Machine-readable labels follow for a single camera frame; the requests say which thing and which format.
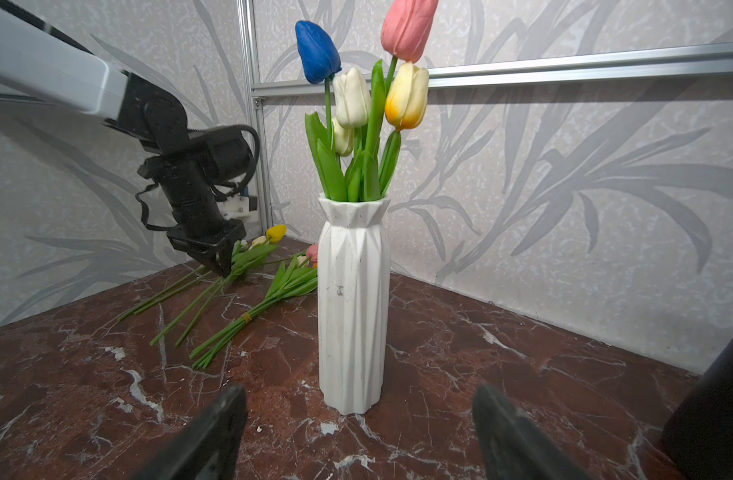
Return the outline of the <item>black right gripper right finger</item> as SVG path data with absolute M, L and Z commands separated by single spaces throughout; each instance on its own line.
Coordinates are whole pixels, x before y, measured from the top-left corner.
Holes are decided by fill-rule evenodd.
M 488 479 L 589 477 L 494 386 L 477 386 L 472 417 Z

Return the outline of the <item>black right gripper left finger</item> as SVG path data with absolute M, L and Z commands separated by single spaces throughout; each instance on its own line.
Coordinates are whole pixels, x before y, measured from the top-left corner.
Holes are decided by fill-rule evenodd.
M 134 473 L 136 479 L 232 479 L 248 421 L 244 386 L 230 385 L 190 421 L 154 459 Z

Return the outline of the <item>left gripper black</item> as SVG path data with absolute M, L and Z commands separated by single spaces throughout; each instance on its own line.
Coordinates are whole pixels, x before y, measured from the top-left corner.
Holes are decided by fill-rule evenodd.
M 246 228 L 240 220 L 226 220 L 218 232 L 196 238 L 188 236 L 178 225 L 168 229 L 166 237 L 175 250 L 184 252 L 210 272 L 228 277 L 232 272 L 234 245 L 246 238 Z

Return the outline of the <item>bright yellow tulip flower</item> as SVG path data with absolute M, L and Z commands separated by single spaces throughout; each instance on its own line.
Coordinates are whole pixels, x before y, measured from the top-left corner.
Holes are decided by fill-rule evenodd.
M 266 233 L 256 237 L 252 242 L 246 240 L 240 240 L 234 244 L 234 250 L 232 250 L 232 257 L 230 257 L 230 268 L 228 268 L 228 274 L 226 276 L 220 276 L 218 279 L 212 281 L 210 286 L 206 287 L 192 303 L 188 304 L 172 322 L 168 323 L 152 341 L 150 345 L 154 345 L 160 340 L 164 339 L 164 336 L 168 335 L 176 325 L 184 320 L 188 320 L 188 326 L 184 329 L 184 332 L 180 334 L 178 340 L 176 340 L 176 346 L 180 346 L 186 337 L 190 335 L 190 332 L 194 330 L 202 315 L 206 313 L 206 309 L 210 306 L 210 303 L 214 301 L 214 298 L 218 294 L 222 293 L 226 287 L 232 285 L 238 278 L 244 276 L 248 271 L 264 266 L 268 256 L 276 250 L 276 245 L 284 239 L 288 232 L 288 228 L 285 225 L 276 225 L 266 230 Z

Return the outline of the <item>white ribbed ceramic vase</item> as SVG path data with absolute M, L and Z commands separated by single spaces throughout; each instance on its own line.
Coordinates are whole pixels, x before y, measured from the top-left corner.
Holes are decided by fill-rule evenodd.
M 320 196 L 318 357 L 324 403 L 364 414 L 381 396 L 388 324 L 389 200 L 337 202 Z

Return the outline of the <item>white cream tulip flower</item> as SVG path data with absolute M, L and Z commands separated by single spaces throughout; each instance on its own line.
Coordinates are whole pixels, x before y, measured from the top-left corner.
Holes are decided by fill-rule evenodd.
M 334 128 L 334 151 L 336 155 L 340 157 L 350 156 L 354 151 L 354 130 L 342 126 L 337 117 L 332 119 L 332 127 Z

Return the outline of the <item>black cylindrical vase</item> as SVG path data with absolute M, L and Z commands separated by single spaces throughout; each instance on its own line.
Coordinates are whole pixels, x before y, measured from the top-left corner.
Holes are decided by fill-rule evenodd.
M 662 444 L 688 479 L 733 479 L 733 338 L 670 417 Z

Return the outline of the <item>dark blue tulip flower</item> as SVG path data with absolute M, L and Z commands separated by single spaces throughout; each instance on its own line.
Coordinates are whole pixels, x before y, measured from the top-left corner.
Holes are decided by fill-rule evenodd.
M 304 77 L 309 84 L 324 84 L 326 122 L 316 112 L 304 116 L 308 147 L 326 198 L 346 201 L 346 182 L 340 156 L 334 148 L 334 116 L 332 115 L 332 80 L 342 70 L 340 54 L 332 38 L 314 22 L 296 22 L 296 44 L 302 60 Z

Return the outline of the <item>pink tulip flower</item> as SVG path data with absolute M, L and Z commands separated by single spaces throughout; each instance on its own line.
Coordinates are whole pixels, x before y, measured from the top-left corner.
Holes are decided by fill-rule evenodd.
M 393 127 L 387 122 L 384 107 L 388 91 L 398 69 L 405 62 L 417 62 L 422 56 L 434 20 L 436 1 L 393 2 L 383 22 L 380 41 L 390 55 L 388 70 L 376 62 L 370 77 L 371 112 L 366 124 L 364 149 L 358 156 L 360 174 L 356 179 L 360 201 L 380 200 L 379 168 L 388 136 Z

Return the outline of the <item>tulip bouquet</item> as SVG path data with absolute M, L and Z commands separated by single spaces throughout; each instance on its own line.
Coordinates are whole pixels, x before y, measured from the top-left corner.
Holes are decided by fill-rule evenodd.
M 208 368 L 212 360 L 232 342 L 238 333 L 270 307 L 292 298 L 306 296 L 314 292 L 316 288 L 318 288 L 318 244 L 308 247 L 304 253 L 292 256 L 290 261 L 282 262 L 264 300 L 196 347 L 190 354 L 190 359 L 194 359 L 192 367 Z

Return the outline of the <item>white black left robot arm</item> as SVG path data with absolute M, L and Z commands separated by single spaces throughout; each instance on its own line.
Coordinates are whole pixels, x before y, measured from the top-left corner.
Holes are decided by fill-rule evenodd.
M 150 154 L 138 175 L 162 189 L 174 225 L 172 247 L 222 277 L 246 237 L 220 203 L 242 193 L 260 162 L 249 125 L 193 130 L 180 100 L 164 88 L 95 56 L 64 32 L 10 1 L 0 1 L 0 84 L 38 100 L 100 118 Z

